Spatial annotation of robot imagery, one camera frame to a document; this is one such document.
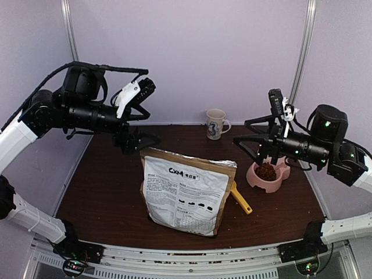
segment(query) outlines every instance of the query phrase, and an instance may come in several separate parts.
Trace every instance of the brown table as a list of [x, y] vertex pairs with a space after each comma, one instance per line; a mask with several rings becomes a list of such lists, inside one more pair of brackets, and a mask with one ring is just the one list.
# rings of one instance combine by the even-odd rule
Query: brown table
[[237, 248], [302, 238], [308, 222], [323, 219], [305, 174], [291, 175], [273, 194], [251, 188], [245, 173], [252, 159], [233, 144], [233, 136], [248, 134], [235, 126], [219, 141], [206, 139], [205, 126], [149, 126], [161, 137], [158, 148], [205, 159], [234, 160], [238, 190], [253, 208], [246, 215], [233, 197], [225, 206], [218, 236], [200, 237], [172, 230], [148, 219], [140, 194], [143, 169], [139, 154], [124, 156], [110, 135], [95, 135], [85, 152], [58, 211], [86, 241], [149, 249]]

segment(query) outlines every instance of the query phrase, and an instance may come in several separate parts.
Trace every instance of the mug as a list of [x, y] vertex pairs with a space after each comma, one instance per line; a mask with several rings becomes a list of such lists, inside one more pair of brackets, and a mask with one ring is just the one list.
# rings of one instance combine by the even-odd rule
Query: mug
[[[210, 109], [207, 111], [207, 137], [212, 141], [218, 140], [222, 134], [231, 129], [231, 123], [225, 119], [226, 113], [220, 109]], [[222, 131], [223, 123], [227, 123], [228, 129]]]

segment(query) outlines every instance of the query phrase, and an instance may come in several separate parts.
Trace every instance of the metal frame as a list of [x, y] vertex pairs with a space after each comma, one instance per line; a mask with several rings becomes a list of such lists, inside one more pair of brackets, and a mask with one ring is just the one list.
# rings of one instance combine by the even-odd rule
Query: metal frame
[[302, 45], [300, 49], [300, 55], [298, 58], [297, 69], [295, 78], [292, 84], [291, 95], [289, 96], [289, 103], [294, 104], [298, 94], [301, 78], [303, 76], [303, 70], [305, 68], [305, 62], [307, 53], [309, 51], [310, 42], [313, 35], [314, 23], [315, 23], [315, 11], [316, 11], [316, 0], [309, 0], [307, 4], [307, 13], [305, 26], [303, 29]]
[[89, 144], [91, 143], [92, 139], [93, 139], [93, 135], [90, 135], [87, 143], [85, 144], [84, 148], [81, 150], [81, 152], [80, 152], [79, 156], [77, 157], [74, 165], [72, 166], [69, 174], [67, 175], [65, 183], [63, 184], [63, 187], [61, 189], [61, 192], [58, 195], [59, 198], [58, 198], [57, 204], [55, 205], [54, 210], [53, 210], [53, 217], [56, 217], [57, 211], [59, 209], [60, 204], [62, 203], [62, 199], [65, 196], [67, 188], [68, 188], [68, 186], [69, 186], [69, 184], [72, 180], [72, 177], [74, 176], [74, 173], [77, 170], [77, 167], [80, 164], [80, 161], [82, 160], [83, 155], [85, 154], [87, 148], [89, 147]]
[[[307, 163], [305, 163], [304, 161], [299, 160], [298, 162], [303, 169], [308, 167]], [[320, 205], [320, 209], [323, 212], [323, 215], [324, 215], [325, 219], [330, 218], [330, 214], [331, 214], [330, 210], [329, 210], [329, 208], [326, 204], [326, 201], [324, 200], [324, 198], [323, 198], [323, 196], [320, 192], [320, 188], [319, 188], [318, 184], [316, 183], [312, 172], [311, 171], [304, 171], [304, 173], [305, 173], [305, 176], [306, 176], [307, 180], [309, 181], [310, 186], [312, 187], [312, 189], [314, 191], [315, 197], [318, 200], [318, 203]]]
[[[243, 279], [278, 278], [278, 268], [293, 265], [282, 264], [277, 244], [251, 248], [216, 249], [201, 251], [167, 251], [138, 249], [103, 245], [102, 261], [91, 264], [84, 275], [94, 278], [141, 279], [141, 278], [190, 278], [190, 279]], [[39, 263], [61, 268], [63, 259], [52, 252], [42, 237], [36, 236], [30, 248], [30, 257], [24, 279], [33, 279]], [[340, 264], [345, 276], [360, 279], [349, 242], [338, 242], [334, 251], [339, 251]]]
[[70, 11], [70, 1], [61, 0], [63, 21], [65, 23], [65, 28], [67, 32], [67, 39], [69, 40], [69, 46], [71, 51], [71, 56], [74, 61], [79, 61], [77, 46], [75, 41], [74, 28], [72, 24], [71, 11]]

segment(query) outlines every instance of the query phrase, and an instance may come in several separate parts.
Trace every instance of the lavender wall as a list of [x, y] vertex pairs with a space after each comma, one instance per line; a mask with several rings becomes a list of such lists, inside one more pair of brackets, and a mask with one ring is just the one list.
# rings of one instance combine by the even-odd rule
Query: lavender wall
[[[372, 2], [325, 1], [317, 3], [317, 14], [296, 106], [299, 120], [320, 103], [348, 114], [347, 138], [372, 150]], [[372, 194], [349, 188], [326, 171], [311, 173], [327, 206], [329, 217], [340, 219], [372, 211]], [[372, 239], [354, 241], [358, 264], [365, 278], [372, 262]]]
[[[269, 113], [267, 92], [289, 94], [307, 1], [71, 2], [80, 59], [146, 67], [157, 90], [150, 123], [204, 123], [221, 108], [233, 123]], [[111, 94], [132, 76], [108, 74]]]
[[[44, 77], [71, 60], [60, 0], [1, 1], [0, 9], [0, 123], [19, 107]], [[55, 90], [63, 74], [46, 88]], [[28, 147], [4, 175], [31, 204], [51, 214], [66, 177], [87, 138], [66, 141], [51, 131]], [[20, 278], [33, 235], [0, 221], [0, 278]]]

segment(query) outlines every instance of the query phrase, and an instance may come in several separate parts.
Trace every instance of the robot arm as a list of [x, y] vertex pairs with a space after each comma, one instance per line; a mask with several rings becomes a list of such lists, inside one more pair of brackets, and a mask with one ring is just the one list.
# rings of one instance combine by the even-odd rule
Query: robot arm
[[[63, 69], [67, 69], [67, 73], [58, 90], [41, 90], [48, 79]], [[111, 105], [104, 104], [108, 94], [105, 71], [138, 74], [114, 95]], [[145, 120], [150, 116], [141, 103], [156, 87], [149, 78], [137, 81], [139, 76], [147, 73], [143, 69], [71, 62], [49, 75], [7, 121], [0, 133], [0, 219], [11, 220], [28, 231], [46, 237], [55, 245], [56, 252], [65, 257], [75, 258], [85, 252], [90, 262], [98, 263], [101, 257], [97, 255], [102, 254], [102, 247], [80, 242], [71, 223], [53, 218], [27, 203], [2, 173], [22, 150], [52, 128], [61, 128], [65, 134], [72, 129], [67, 139], [76, 134], [110, 133], [114, 146], [120, 147], [123, 154], [159, 143], [156, 135], [138, 129], [129, 132], [129, 121]], [[97, 101], [101, 88], [103, 98]], [[140, 114], [132, 114], [132, 109]]]
[[[271, 115], [247, 120], [245, 126], [254, 134], [234, 138], [234, 143], [246, 152], [258, 165], [268, 156], [276, 164], [280, 156], [294, 161], [302, 160], [321, 170], [328, 164], [327, 174], [348, 186], [372, 193], [372, 155], [362, 146], [345, 139], [348, 119], [344, 112], [319, 105], [310, 115], [307, 126], [296, 120], [298, 112], [283, 98], [281, 91], [270, 90]], [[289, 130], [293, 121], [307, 134]], [[268, 122], [266, 131], [252, 124]], [[257, 151], [246, 142], [259, 144]], [[282, 262], [300, 260], [327, 251], [328, 244], [336, 241], [372, 235], [372, 213], [343, 220], [311, 222], [303, 240], [279, 246]]]

